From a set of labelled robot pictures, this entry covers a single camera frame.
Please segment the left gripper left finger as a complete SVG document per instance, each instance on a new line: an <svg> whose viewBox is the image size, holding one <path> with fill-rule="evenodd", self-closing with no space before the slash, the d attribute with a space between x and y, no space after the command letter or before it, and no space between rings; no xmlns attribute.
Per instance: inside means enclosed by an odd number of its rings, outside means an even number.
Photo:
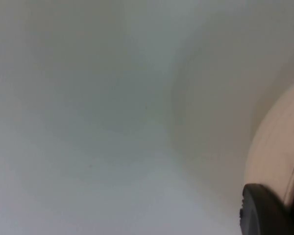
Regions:
<svg viewBox="0 0 294 235"><path fill-rule="evenodd" d="M294 217L272 191L261 184L246 184L242 196L243 235L294 235Z"/></svg>

